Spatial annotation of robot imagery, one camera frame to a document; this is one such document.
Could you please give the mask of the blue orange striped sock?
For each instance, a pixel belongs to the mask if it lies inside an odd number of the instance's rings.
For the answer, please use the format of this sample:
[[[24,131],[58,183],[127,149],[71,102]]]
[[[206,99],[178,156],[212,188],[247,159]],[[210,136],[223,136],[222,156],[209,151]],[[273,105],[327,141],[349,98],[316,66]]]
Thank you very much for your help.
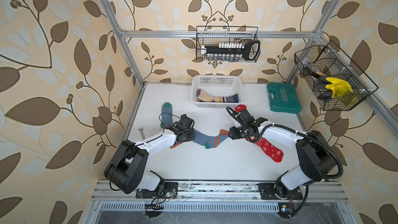
[[[172,130],[173,131],[177,131],[177,134],[176,134],[177,135],[177,139],[176,139],[176,141],[178,141],[179,140],[179,136],[183,132],[183,127],[182,127],[182,125],[179,122],[177,122],[175,124],[175,122],[173,121],[174,115],[173,115],[173,107],[172,107],[171,103],[166,102],[166,103],[164,103],[162,105],[161,116],[160,117],[161,117],[161,128],[162,128],[162,131],[163,132],[167,131],[167,127],[171,125],[172,126]]]

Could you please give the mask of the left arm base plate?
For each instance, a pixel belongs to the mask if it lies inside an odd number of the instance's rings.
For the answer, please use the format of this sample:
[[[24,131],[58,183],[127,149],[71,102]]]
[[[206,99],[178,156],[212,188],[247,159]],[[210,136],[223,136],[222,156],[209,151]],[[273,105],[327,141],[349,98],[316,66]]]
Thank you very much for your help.
[[[136,192],[137,199],[169,199],[176,198],[178,195],[178,183],[175,181],[166,181],[160,184],[154,191],[138,189]]]

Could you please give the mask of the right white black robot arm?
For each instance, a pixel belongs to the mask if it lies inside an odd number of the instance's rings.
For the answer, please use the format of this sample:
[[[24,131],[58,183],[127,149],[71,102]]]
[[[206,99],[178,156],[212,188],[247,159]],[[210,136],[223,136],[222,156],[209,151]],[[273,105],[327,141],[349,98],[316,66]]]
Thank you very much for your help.
[[[287,194],[301,186],[323,179],[337,179],[343,175],[342,162],[320,132],[300,132],[266,118],[256,119],[244,105],[227,107],[226,110],[235,123],[229,130],[231,139],[245,139],[257,145],[275,162],[281,162],[284,153],[271,141],[285,144],[296,151],[298,165],[278,177],[271,190],[279,198],[286,198]]]

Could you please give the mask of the blue green toe sock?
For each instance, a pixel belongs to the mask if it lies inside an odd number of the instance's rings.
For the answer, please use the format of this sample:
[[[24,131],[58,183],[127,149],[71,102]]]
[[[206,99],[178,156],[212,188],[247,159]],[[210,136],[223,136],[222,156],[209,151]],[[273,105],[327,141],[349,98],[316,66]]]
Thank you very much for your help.
[[[221,129],[217,136],[209,136],[204,133],[194,130],[196,144],[204,146],[206,149],[217,148],[223,141],[229,137],[229,132],[227,130]]]

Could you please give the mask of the white plastic basket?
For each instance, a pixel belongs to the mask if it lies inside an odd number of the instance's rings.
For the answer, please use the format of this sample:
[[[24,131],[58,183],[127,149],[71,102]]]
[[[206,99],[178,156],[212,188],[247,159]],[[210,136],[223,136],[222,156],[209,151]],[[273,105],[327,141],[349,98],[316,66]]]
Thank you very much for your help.
[[[196,91],[203,90],[213,96],[232,96],[238,94],[239,103],[199,102]],[[191,102],[197,107],[207,108],[235,108],[243,104],[243,84],[237,76],[198,75],[191,84]]]

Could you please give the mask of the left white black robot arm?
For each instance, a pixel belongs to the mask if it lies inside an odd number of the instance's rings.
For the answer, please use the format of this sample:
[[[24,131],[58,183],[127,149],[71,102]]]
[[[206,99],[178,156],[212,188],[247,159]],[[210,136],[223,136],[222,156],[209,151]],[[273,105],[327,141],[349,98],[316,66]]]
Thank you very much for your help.
[[[194,120],[181,115],[178,122],[164,125],[162,132],[142,141],[123,141],[104,171],[114,191],[130,194],[135,190],[149,192],[153,197],[165,193],[165,179],[154,171],[146,172],[149,158],[174,145],[195,139]]]

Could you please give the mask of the red bear sock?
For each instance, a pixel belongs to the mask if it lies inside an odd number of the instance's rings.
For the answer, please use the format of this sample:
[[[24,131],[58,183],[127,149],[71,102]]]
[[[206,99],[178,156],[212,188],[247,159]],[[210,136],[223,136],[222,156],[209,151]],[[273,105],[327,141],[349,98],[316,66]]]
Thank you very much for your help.
[[[240,105],[238,105],[238,106],[235,108],[235,111],[238,113],[238,112],[241,112],[242,110],[246,110],[246,109],[247,109],[247,106],[246,106],[246,105],[240,104]]]
[[[271,142],[266,140],[265,138],[260,138],[257,142],[254,142],[254,145],[260,147],[262,151],[269,156],[274,162],[280,163],[283,160],[284,152],[274,146]]]

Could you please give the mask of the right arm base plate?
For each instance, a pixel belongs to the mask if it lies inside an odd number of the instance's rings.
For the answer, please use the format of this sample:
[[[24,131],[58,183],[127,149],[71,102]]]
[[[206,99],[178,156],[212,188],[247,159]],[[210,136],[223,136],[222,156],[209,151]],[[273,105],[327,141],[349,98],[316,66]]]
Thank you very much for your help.
[[[303,200],[300,187],[287,189],[283,184],[259,183],[258,191],[262,200]]]

